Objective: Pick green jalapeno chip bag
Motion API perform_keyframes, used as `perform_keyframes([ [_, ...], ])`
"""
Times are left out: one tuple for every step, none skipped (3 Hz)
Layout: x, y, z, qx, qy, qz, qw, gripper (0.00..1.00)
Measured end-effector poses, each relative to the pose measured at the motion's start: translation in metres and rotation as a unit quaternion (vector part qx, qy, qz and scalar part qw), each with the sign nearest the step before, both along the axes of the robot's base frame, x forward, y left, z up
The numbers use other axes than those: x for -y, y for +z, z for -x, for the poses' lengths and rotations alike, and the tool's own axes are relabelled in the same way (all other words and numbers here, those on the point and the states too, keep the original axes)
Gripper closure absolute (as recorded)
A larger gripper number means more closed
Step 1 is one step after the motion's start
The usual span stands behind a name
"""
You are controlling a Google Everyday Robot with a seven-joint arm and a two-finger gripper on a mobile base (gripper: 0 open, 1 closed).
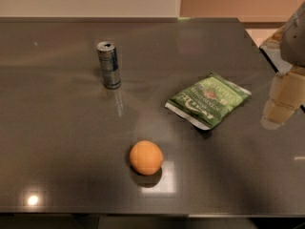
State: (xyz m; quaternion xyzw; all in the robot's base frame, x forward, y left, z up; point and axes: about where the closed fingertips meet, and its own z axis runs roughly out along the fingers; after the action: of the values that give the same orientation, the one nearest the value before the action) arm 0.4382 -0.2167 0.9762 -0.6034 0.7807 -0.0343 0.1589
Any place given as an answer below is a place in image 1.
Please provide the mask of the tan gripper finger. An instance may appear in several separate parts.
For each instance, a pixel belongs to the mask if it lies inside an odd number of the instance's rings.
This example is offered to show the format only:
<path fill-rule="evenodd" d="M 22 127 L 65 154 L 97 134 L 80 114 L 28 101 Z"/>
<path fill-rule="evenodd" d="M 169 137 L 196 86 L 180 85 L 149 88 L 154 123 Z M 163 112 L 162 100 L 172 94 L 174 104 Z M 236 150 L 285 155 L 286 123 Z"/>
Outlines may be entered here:
<path fill-rule="evenodd" d="M 305 68 L 293 66 L 286 73 L 276 73 L 263 109 L 262 126 L 267 130 L 276 130 L 304 103 Z"/>

